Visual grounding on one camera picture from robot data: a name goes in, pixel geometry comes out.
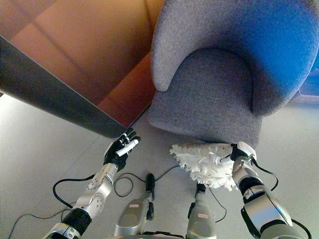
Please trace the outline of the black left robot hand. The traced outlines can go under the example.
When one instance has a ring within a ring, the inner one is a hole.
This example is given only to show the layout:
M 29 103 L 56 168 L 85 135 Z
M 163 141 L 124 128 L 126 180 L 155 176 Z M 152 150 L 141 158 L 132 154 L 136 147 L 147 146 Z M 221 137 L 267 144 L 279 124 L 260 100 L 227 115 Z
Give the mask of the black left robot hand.
M 113 141 L 107 148 L 104 154 L 103 164 L 114 164 L 117 171 L 124 169 L 126 161 L 136 147 L 141 138 L 137 136 L 136 131 L 131 127 L 127 129 L 118 139 Z

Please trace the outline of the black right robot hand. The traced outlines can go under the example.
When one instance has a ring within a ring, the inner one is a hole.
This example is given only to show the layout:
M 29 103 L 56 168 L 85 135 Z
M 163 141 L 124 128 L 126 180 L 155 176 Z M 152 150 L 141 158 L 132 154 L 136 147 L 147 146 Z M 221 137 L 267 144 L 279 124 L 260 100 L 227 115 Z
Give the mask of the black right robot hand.
M 220 163 L 235 162 L 238 157 L 244 157 L 245 160 L 257 159 L 256 151 L 247 143 L 239 141 L 231 144 L 231 153 L 219 160 Z

